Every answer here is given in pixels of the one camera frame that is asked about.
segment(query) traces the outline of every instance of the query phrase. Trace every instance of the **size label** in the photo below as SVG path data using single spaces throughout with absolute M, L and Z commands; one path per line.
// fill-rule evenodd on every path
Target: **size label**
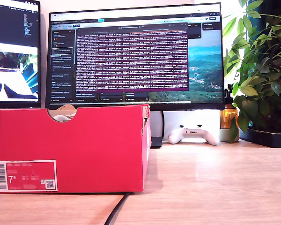
M 56 161 L 0 161 L 0 192 L 57 191 Z

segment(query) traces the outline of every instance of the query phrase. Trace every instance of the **barcode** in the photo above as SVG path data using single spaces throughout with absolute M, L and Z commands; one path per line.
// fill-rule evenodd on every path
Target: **barcode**
M 0 190 L 7 190 L 5 164 L 0 164 Z

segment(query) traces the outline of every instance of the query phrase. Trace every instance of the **landscape wallpaper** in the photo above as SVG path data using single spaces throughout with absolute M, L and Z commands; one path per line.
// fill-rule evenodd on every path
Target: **landscape wallpaper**
M 189 39 L 188 45 L 189 90 L 150 92 L 150 101 L 191 101 L 191 103 L 223 101 L 221 31 L 202 31 L 202 38 Z

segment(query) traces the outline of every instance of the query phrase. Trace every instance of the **monitor bezel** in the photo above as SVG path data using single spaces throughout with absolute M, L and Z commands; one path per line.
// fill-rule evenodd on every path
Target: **monitor bezel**
M 57 105 L 50 105 L 50 98 L 48 92 L 50 91 L 50 79 L 48 76 L 48 71 L 50 70 L 50 48 L 51 48 L 51 35 L 52 35 L 52 26 L 51 26 L 51 15 L 52 14 L 61 14 L 61 13 L 83 13 L 83 12 L 97 12 L 97 11 L 117 11 L 125 9 L 146 9 L 146 8 L 167 8 L 167 7 L 180 7 L 180 6 L 202 6 L 202 5 L 220 5 L 220 23 L 221 23 L 221 41 L 223 39 L 223 30 L 222 30 L 222 5 L 220 2 L 214 3 L 198 3 L 198 4 L 175 4 L 175 5 L 161 5 L 161 6 L 146 6 L 146 7 L 129 7 L 129 8 L 110 8 L 110 9 L 94 9 L 94 10 L 81 10 L 81 11 L 63 11 L 63 12 L 51 12 L 49 13 L 49 31 L 48 31 L 48 48 L 47 48 L 47 79 L 46 79 L 46 98 L 45 98 L 45 108 L 48 109 L 57 109 L 63 105 L 70 103 L 60 103 Z M 200 109 L 216 109 L 223 110 L 225 109 L 224 103 L 224 59 L 223 59 L 223 41 L 221 42 L 221 51 L 222 51 L 222 102 L 219 103 L 160 103 L 152 104 L 151 102 L 141 102 L 141 103 L 117 103 L 117 104 L 73 104 L 75 108 L 80 107 L 103 107 L 103 106 L 120 106 L 120 105 L 140 105 L 140 104 L 149 104 L 151 111 L 175 111 L 175 110 L 200 110 Z
M 38 85 L 38 99 L 36 102 L 30 101 L 0 101 L 0 108 L 40 108 L 42 104 L 41 96 L 41 3 L 40 1 L 30 0 L 38 6 L 38 48 L 37 48 L 37 85 Z

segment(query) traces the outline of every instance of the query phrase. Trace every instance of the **red shoe box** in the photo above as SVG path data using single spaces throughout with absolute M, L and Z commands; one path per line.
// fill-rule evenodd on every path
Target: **red shoe box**
M 0 110 L 0 193 L 143 192 L 149 105 Z

